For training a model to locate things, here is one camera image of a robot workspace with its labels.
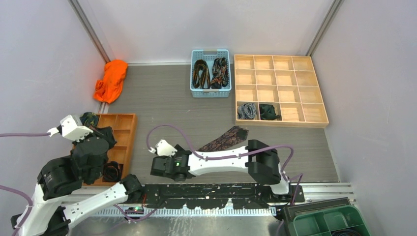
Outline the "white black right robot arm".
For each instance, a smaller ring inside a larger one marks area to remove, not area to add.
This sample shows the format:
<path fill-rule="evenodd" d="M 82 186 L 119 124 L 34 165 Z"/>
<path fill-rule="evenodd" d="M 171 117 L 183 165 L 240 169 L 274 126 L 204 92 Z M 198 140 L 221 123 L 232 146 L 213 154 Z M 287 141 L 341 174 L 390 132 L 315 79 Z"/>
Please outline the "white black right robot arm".
<path fill-rule="evenodd" d="M 249 174 L 258 183 L 270 187 L 274 198 L 287 201 L 292 195 L 288 177 L 285 175 L 278 156 L 278 146 L 268 146 L 258 140 L 235 149 L 222 151 L 184 150 L 160 140 L 151 153 L 150 174 L 174 181 L 209 173 L 242 172 Z"/>

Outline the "brown paisley patterned tie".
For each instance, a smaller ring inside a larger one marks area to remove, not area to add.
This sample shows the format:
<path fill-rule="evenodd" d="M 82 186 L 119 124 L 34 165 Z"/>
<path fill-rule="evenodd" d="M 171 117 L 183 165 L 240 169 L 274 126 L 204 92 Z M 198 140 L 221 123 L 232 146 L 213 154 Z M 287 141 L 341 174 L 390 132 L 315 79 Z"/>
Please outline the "brown paisley patterned tie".
<path fill-rule="evenodd" d="M 249 134 L 249 130 L 239 127 L 239 126 L 233 126 L 232 128 L 230 128 L 228 131 L 226 131 L 217 139 L 199 148 L 198 151 L 211 152 L 211 151 L 226 150 L 228 148 L 231 148 L 237 144 L 240 144 L 246 141 L 248 134 Z"/>

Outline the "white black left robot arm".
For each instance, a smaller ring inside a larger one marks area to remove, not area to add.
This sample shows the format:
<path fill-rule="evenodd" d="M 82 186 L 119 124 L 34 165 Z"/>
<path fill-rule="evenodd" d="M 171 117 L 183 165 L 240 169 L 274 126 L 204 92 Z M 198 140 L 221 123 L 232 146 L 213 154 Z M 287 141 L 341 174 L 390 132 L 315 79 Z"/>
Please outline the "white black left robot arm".
<path fill-rule="evenodd" d="M 108 151 L 116 145 L 112 127 L 85 126 L 77 116 L 68 115 L 46 135 L 60 134 L 73 143 L 68 156 L 50 160 L 43 166 L 34 194 L 27 198 L 23 213 L 11 217 L 15 236 L 65 236 L 85 218 L 109 206 L 137 203 L 143 187 L 129 174 L 107 190 L 83 201 L 64 206 L 75 190 L 102 177 Z"/>

